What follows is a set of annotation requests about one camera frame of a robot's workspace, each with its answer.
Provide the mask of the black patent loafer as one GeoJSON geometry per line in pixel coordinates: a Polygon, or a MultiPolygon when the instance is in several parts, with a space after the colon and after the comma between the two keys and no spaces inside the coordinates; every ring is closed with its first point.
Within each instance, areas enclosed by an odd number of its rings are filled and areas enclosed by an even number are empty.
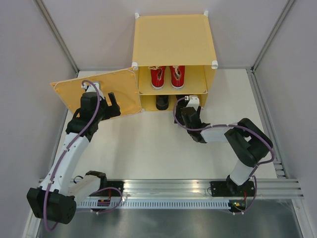
{"type": "Polygon", "coordinates": [[[159,111],[167,110],[169,107],[169,96],[168,95],[156,95],[156,108],[159,111]]]}
{"type": "MultiPolygon", "coordinates": [[[[187,96],[188,96],[188,95],[176,95],[176,99],[177,99],[177,100],[180,100],[181,98],[185,98],[185,97],[187,97],[187,96]]],[[[181,101],[178,102],[178,106],[179,106],[179,107],[186,107],[187,104],[188,104],[188,100],[185,100],[185,99],[183,99],[183,100],[181,100],[181,101]]]]}

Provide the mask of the yellow cabinet door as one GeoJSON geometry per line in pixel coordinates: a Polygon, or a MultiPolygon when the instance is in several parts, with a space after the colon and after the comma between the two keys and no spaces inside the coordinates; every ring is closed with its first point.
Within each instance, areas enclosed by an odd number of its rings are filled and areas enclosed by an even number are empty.
{"type": "Polygon", "coordinates": [[[109,93],[113,93],[120,107],[121,116],[141,112],[141,101],[137,88],[136,74],[131,68],[115,71],[93,71],[80,73],[77,78],[51,83],[51,87],[73,114],[80,107],[80,98],[84,93],[82,81],[99,83],[99,88],[111,105],[109,93]]]}

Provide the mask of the red canvas sneaker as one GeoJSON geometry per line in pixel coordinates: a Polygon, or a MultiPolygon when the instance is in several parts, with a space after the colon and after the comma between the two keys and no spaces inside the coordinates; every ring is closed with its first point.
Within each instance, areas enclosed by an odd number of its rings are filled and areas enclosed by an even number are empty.
{"type": "Polygon", "coordinates": [[[156,90],[161,89],[164,86],[166,66],[149,66],[148,69],[151,71],[151,84],[156,90]]]}
{"type": "Polygon", "coordinates": [[[184,86],[185,66],[171,65],[169,68],[171,73],[171,86],[174,89],[181,89],[184,86]]]}

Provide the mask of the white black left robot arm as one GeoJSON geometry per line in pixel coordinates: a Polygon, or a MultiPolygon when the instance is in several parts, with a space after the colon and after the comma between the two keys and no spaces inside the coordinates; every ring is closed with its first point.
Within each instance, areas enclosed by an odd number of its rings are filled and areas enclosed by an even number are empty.
{"type": "Polygon", "coordinates": [[[85,92],[80,107],[66,128],[66,136],[59,158],[37,188],[30,188],[27,200],[36,218],[43,219],[45,228],[52,231],[49,222],[68,224],[77,205],[90,195],[104,196],[115,190],[120,198],[122,189],[108,186],[106,174],[88,171],[73,187],[70,180],[77,163],[98,130],[99,122],[120,115],[114,93],[108,94],[111,104],[97,92],[85,92]]]}

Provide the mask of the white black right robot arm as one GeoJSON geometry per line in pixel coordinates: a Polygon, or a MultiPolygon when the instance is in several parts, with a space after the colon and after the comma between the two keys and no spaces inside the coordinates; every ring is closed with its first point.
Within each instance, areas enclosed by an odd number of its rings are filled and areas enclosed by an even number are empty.
{"type": "Polygon", "coordinates": [[[198,143],[227,142],[238,161],[226,180],[211,181],[213,197],[255,196],[256,179],[251,178],[260,165],[275,159],[272,141],[248,118],[237,124],[203,123],[198,107],[174,106],[175,123],[187,130],[198,143]]]}

